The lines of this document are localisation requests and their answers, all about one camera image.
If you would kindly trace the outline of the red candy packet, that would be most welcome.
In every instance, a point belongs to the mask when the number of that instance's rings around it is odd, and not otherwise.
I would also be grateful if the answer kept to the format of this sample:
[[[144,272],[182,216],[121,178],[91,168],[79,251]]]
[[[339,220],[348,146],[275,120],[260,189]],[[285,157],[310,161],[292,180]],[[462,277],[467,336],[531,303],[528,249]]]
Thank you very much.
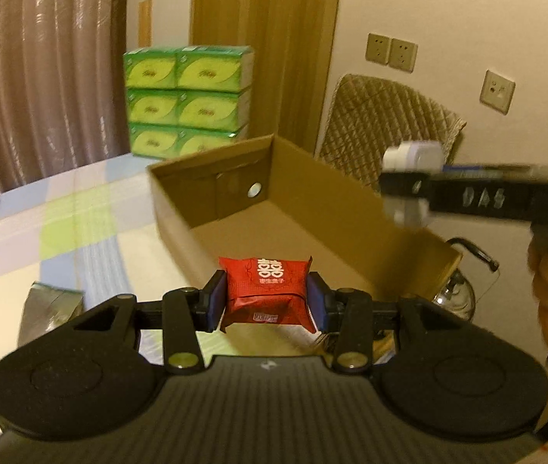
[[[227,275],[227,304],[221,331],[233,324],[302,326],[315,333],[308,306],[312,259],[218,259]]]

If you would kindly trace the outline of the silver foil tea pouch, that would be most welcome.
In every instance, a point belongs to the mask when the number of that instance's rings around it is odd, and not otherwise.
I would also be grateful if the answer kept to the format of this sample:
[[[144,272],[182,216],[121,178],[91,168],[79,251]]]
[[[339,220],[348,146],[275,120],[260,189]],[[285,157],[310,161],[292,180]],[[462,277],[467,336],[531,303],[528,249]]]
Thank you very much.
[[[24,302],[17,346],[23,347],[84,312],[83,291],[32,283]]]

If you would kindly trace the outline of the quilted brown chair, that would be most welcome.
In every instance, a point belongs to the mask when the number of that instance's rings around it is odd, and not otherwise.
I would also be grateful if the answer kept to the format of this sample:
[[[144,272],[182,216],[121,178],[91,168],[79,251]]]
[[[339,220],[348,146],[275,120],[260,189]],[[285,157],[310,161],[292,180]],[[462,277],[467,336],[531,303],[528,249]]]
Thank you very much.
[[[466,121],[402,83],[345,74],[338,82],[318,158],[377,191],[384,152],[405,142],[437,142],[454,161]]]

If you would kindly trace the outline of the steel kettle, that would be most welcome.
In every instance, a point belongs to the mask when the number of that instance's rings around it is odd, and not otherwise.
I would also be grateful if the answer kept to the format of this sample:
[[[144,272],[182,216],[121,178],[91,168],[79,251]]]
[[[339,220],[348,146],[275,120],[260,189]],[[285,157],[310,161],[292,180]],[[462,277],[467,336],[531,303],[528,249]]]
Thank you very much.
[[[469,254],[484,263],[492,273],[496,273],[500,269],[500,263],[495,258],[468,239],[454,237],[448,239],[447,243],[451,246],[463,247]],[[476,314],[476,291],[469,279],[457,268],[445,286],[433,298],[433,304],[457,315],[464,321],[471,322]]]

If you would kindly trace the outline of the checkered tablecloth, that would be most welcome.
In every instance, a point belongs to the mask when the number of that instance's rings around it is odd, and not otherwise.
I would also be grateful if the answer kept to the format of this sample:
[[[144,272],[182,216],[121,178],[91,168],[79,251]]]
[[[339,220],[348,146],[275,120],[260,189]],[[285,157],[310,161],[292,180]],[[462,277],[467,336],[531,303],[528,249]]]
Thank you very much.
[[[0,195],[0,359],[17,347],[35,282],[82,292],[86,308],[187,285],[156,229],[150,164],[126,154]]]

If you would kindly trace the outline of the open cardboard box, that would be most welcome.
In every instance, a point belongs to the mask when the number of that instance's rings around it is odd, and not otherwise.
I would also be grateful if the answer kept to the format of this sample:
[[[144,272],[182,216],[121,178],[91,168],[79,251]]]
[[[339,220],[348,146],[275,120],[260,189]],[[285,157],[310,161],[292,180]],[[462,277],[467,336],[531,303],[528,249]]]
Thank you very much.
[[[429,230],[396,224],[372,189],[278,136],[148,174],[159,236],[191,286],[204,286],[220,258],[309,260],[334,289],[430,300],[462,257]]]

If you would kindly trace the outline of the green tissue box pack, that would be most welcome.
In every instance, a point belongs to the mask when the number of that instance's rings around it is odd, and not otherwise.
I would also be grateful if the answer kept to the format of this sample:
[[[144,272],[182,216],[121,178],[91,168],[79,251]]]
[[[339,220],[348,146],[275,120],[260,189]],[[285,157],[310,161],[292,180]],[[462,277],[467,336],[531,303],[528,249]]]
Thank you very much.
[[[249,46],[146,47],[124,55],[132,154],[172,159],[231,145],[248,132]]]

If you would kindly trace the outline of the wooden door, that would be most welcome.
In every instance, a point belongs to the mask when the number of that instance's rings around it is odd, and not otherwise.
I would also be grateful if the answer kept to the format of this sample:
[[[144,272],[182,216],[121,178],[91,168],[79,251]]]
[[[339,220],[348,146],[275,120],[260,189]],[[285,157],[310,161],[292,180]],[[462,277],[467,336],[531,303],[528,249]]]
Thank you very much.
[[[254,50],[251,136],[276,133],[314,152],[339,0],[192,0],[194,45]]]

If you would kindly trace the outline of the single wall socket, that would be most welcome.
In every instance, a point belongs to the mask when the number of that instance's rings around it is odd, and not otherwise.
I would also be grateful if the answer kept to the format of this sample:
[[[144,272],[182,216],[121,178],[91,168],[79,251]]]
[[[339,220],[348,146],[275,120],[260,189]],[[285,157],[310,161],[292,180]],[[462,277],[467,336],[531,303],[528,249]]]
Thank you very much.
[[[510,78],[488,70],[485,72],[479,101],[481,104],[506,115],[511,106],[515,86],[515,81]]]

